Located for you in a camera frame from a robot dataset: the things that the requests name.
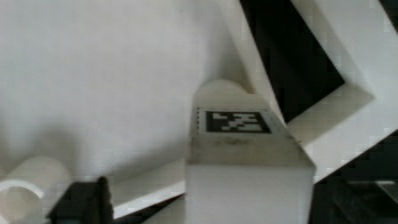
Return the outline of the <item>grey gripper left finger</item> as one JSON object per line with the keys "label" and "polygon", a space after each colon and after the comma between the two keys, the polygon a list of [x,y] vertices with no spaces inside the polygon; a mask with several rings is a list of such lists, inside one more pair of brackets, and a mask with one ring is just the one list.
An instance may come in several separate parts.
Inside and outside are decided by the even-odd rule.
{"label": "grey gripper left finger", "polygon": [[112,224],[108,180],[74,182],[48,212],[49,224]]}

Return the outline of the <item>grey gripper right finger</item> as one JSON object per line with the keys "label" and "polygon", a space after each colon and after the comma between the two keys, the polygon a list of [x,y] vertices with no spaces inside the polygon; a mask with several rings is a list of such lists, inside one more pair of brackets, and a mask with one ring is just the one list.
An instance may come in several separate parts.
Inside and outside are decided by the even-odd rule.
{"label": "grey gripper right finger", "polygon": [[392,180],[350,181],[353,192],[366,199],[385,199],[398,204],[398,182]]}

